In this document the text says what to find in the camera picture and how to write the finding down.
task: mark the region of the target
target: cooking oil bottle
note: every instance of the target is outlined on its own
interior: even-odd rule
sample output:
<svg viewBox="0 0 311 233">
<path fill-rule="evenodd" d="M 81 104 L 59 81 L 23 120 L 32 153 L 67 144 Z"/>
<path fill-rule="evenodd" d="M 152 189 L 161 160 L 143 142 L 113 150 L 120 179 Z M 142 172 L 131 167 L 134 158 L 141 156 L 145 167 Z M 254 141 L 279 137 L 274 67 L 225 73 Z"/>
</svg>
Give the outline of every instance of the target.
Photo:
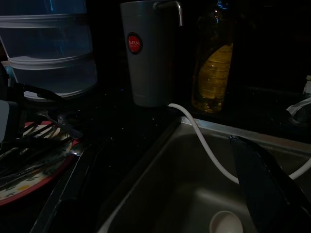
<svg viewBox="0 0 311 233">
<path fill-rule="evenodd" d="M 225 98 L 233 50 L 234 17 L 228 0 L 218 0 L 198 20 L 197 62 L 192 104 L 216 113 Z"/>
</svg>

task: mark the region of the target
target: sink basin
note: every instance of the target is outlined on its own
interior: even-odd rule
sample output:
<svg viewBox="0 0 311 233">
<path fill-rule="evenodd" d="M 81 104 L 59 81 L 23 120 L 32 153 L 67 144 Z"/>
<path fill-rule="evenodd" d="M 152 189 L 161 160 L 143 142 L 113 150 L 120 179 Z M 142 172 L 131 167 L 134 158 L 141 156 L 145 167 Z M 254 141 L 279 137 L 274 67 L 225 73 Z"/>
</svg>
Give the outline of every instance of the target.
<svg viewBox="0 0 311 233">
<path fill-rule="evenodd" d="M 259 143 L 288 174 L 310 156 L 309 144 L 196 121 L 219 162 L 235 176 L 230 135 Z M 310 179 L 308 171 L 295 180 L 309 199 Z M 239 217 L 244 233 L 257 232 L 240 187 L 211 162 L 192 126 L 183 117 L 99 233 L 208 233 L 214 214 L 224 210 Z"/>
</svg>

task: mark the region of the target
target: speckled countertop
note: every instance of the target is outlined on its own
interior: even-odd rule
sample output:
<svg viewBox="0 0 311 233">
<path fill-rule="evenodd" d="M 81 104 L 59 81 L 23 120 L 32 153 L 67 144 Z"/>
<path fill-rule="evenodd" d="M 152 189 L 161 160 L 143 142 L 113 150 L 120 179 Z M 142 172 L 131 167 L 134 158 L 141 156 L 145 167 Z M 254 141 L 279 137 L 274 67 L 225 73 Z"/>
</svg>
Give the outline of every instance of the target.
<svg viewBox="0 0 311 233">
<path fill-rule="evenodd" d="M 221 123 L 246 130 L 266 133 L 291 140 L 311 143 L 311 131 L 288 121 L 286 108 L 300 101 L 300 96 L 252 88 L 228 90 L 225 106 L 217 114 L 205 114 L 194 109 L 190 101 L 177 101 L 195 118 Z M 69 102 L 63 109 L 80 110 L 85 117 L 88 140 L 111 137 L 113 147 L 103 164 L 104 191 L 100 201 L 107 199 L 135 164 L 181 114 L 175 109 L 148 109 L 135 106 L 130 88 L 117 87 L 97 91 Z M 0 231 L 27 233 L 30 231 L 57 180 L 29 196 L 1 207 Z"/>
</svg>

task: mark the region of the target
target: red plate rim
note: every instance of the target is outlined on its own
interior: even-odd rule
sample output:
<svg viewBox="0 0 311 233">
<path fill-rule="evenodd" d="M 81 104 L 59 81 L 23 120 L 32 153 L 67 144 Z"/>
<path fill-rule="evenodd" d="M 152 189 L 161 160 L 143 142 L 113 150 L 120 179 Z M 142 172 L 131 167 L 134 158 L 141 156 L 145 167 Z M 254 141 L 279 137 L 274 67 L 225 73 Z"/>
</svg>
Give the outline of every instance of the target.
<svg viewBox="0 0 311 233">
<path fill-rule="evenodd" d="M 30 125 L 32 122 L 27 122 L 25 124 L 25 126 L 27 125 Z M 49 121 L 43 121 L 41 123 L 41 125 L 48 125 L 50 124 L 51 122 Z M 3 200 L 0 200 L 0 206 L 2 205 L 5 205 L 5 204 L 8 204 L 10 202 L 13 202 L 19 198 L 22 198 L 30 193 L 32 193 L 33 191 L 41 188 L 42 186 L 46 185 L 48 182 L 50 182 L 51 180 L 53 180 L 56 176 L 58 176 L 70 163 L 71 161 L 73 160 L 73 158 L 75 157 L 75 155 L 71 155 L 69 156 L 62 164 L 61 166 L 53 173 L 51 174 L 50 176 L 48 176 L 47 178 L 43 179 L 42 181 L 40 181 L 39 183 L 36 183 L 34 186 L 20 192 L 20 193 L 17 193 L 16 195 L 14 196 L 11 196 L 11 197 L 8 197 L 6 199 L 3 199 Z"/>
</svg>

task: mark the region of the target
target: white cable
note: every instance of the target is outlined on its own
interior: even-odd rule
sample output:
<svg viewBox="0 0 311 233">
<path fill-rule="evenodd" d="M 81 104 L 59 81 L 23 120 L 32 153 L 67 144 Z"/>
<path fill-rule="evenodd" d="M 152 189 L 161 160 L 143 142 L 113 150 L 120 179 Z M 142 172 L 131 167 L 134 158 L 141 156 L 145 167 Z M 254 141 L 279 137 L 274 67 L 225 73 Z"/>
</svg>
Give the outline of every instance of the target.
<svg viewBox="0 0 311 233">
<path fill-rule="evenodd" d="M 301 176 L 302 174 L 304 174 L 306 171 L 308 171 L 311 167 L 311 159 L 309 159 L 303 166 L 301 166 L 301 168 L 299 168 L 297 171 L 293 172 L 290 175 L 290 178 L 297 179 L 299 176 Z"/>
<path fill-rule="evenodd" d="M 170 103 L 168 105 L 171 108 L 176 108 L 178 110 L 180 110 L 181 112 L 183 112 L 183 114 L 185 114 L 185 116 L 188 118 L 188 120 L 190 121 L 190 123 L 192 124 L 192 127 L 194 128 L 194 131 L 196 132 L 196 135 L 198 135 L 200 142 L 202 143 L 202 146 L 204 147 L 205 151 L 207 152 L 207 154 L 209 155 L 210 159 L 212 160 L 212 162 L 215 164 L 215 166 L 220 170 L 220 172 L 222 174 L 224 174 L 229 180 L 233 181 L 234 183 L 239 184 L 239 180 L 238 178 L 236 178 L 235 176 L 233 176 L 231 173 L 229 173 L 220 163 L 219 161 L 216 159 L 215 155 L 213 154 L 213 152 L 211 151 L 211 149 L 209 148 L 207 142 L 205 141 L 198 125 L 196 124 L 195 120 L 193 119 L 193 117 L 191 116 L 191 114 L 182 106 L 175 104 L 175 103 Z"/>
<path fill-rule="evenodd" d="M 211 151 L 211 149 L 209 148 L 206 140 L 204 139 L 197 123 L 195 122 L 195 120 L 193 119 L 193 117 L 191 116 L 191 114 L 182 106 L 175 104 L 175 103 L 170 103 L 168 105 L 171 108 L 176 108 L 179 111 L 181 111 L 183 114 L 185 114 L 186 118 L 188 118 L 188 120 L 190 121 L 190 123 L 192 124 L 192 127 L 194 128 L 194 131 L 196 133 L 196 135 L 198 135 L 200 142 L 202 143 L 202 146 L 204 147 L 205 151 L 207 152 L 207 154 L 209 155 L 210 159 L 212 160 L 212 162 L 215 164 L 215 166 L 220 170 L 220 172 L 222 174 L 224 174 L 229 180 L 233 181 L 234 183 L 239 184 L 239 180 L 238 178 L 236 178 L 235 176 L 233 176 L 231 173 L 229 173 L 220 163 L 219 161 L 216 159 L 215 155 L 213 154 L 213 152 Z M 297 171 L 295 171 L 294 173 L 292 173 L 290 176 L 290 178 L 292 178 L 293 180 L 298 178 L 299 176 L 301 176 L 302 174 L 304 174 L 306 171 L 308 171 L 311 167 L 311 159 L 309 159 L 301 168 L 299 168 Z"/>
</svg>

